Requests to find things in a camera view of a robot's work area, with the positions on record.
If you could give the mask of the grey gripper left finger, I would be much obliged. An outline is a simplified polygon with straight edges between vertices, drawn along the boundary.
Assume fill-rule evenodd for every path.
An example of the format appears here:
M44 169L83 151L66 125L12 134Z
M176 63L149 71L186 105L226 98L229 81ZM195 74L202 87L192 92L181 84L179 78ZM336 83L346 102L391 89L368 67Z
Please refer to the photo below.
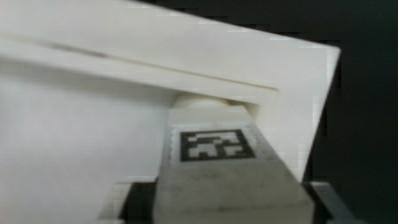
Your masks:
M154 224L156 177L133 176L114 183L96 224Z

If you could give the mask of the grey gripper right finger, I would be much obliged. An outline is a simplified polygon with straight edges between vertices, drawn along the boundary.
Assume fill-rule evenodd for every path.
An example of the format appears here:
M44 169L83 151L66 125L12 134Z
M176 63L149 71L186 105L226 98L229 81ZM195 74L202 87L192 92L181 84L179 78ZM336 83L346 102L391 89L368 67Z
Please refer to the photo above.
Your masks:
M302 185L314 202L313 224L368 224L355 217L330 183L311 181Z

